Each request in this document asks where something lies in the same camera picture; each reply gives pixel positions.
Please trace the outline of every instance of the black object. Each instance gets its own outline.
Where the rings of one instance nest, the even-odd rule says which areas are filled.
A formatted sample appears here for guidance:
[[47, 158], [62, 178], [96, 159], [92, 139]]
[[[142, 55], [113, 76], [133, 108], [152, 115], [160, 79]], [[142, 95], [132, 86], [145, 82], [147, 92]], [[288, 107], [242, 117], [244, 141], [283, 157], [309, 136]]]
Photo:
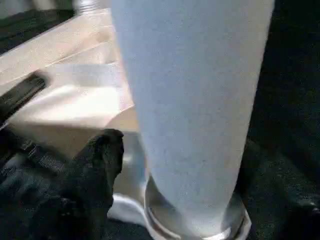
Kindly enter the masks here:
[[237, 182], [251, 240], [319, 240], [320, 191], [287, 157], [248, 140]]
[[44, 78], [33, 73], [0, 96], [0, 126], [45, 87]]
[[276, 0], [238, 190], [250, 239], [320, 239], [320, 2]]
[[23, 44], [73, 16], [73, 10], [30, 10], [0, 19], [0, 54]]
[[122, 169], [122, 137], [108, 129], [68, 160], [0, 131], [0, 142], [7, 143], [1, 150], [1, 239], [104, 238], [114, 180]]

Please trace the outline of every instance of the black handle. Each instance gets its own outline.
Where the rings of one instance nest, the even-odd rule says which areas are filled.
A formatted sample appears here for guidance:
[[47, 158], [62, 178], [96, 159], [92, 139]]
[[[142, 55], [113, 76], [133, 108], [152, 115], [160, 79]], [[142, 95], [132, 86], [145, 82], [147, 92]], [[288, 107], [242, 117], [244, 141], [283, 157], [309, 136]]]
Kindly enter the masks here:
[[45, 79], [36, 73], [32, 73], [25, 80], [0, 96], [0, 126], [45, 87]]

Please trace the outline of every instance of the white cylindrical filter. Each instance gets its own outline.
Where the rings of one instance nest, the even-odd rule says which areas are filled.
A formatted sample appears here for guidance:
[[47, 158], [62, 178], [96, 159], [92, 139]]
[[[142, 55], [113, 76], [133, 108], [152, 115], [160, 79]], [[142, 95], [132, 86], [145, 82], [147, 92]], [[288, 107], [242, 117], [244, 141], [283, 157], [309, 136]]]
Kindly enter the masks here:
[[272, 10], [273, 0], [111, 1], [152, 178], [197, 236], [226, 217]]

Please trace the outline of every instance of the black fabric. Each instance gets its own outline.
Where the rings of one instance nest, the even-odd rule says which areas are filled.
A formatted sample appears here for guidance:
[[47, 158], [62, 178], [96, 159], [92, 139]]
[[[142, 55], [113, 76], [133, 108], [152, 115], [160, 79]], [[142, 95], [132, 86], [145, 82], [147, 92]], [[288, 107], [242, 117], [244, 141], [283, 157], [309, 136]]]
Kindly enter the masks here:
[[1, 158], [0, 238], [104, 238], [114, 180], [122, 169], [122, 137], [120, 131], [108, 129], [70, 161], [6, 129], [0, 131], [0, 140], [8, 143], [7, 151], [3, 149], [8, 154]]

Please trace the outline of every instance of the black gloved hand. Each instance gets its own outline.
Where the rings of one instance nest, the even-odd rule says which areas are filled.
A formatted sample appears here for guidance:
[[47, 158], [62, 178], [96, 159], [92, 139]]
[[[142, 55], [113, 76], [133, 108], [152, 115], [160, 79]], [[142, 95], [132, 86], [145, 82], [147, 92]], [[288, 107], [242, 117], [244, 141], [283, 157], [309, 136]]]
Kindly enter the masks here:
[[122, 169], [123, 134], [106, 130], [70, 162], [7, 133], [0, 131], [0, 238], [101, 239]]

